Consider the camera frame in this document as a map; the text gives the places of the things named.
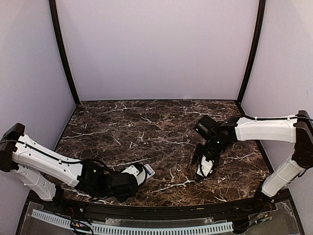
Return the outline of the white remote control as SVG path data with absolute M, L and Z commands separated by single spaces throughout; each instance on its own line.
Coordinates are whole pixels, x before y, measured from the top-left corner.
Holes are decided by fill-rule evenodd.
M 156 172 L 152 169 L 152 167 L 149 164 L 145 164 L 144 166 L 147 170 L 147 179 L 152 178 Z

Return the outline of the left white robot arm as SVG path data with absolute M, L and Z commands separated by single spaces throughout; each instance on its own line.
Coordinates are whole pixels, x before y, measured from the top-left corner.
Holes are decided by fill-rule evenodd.
M 0 169 L 15 174 L 58 213 L 66 213 L 69 203 L 62 188 L 46 179 L 50 175 L 93 198 L 114 197 L 124 202 L 134 197 L 147 179 L 142 165 L 131 165 L 122 172 L 99 160 L 76 160 L 38 144 L 16 123 L 0 140 Z

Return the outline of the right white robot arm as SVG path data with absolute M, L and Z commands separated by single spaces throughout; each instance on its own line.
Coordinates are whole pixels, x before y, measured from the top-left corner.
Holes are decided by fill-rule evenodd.
M 205 139 L 197 144 L 192 163 L 198 164 L 196 182 L 212 173 L 220 155 L 238 141 L 284 141 L 294 143 L 294 153 L 259 186 L 250 200 L 250 209 L 261 212 L 268 199 L 290 183 L 295 177 L 313 166 L 313 120 L 306 111 L 287 117 L 249 117 L 239 115 L 225 121 L 215 121 L 205 115 L 197 122 L 195 131 Z

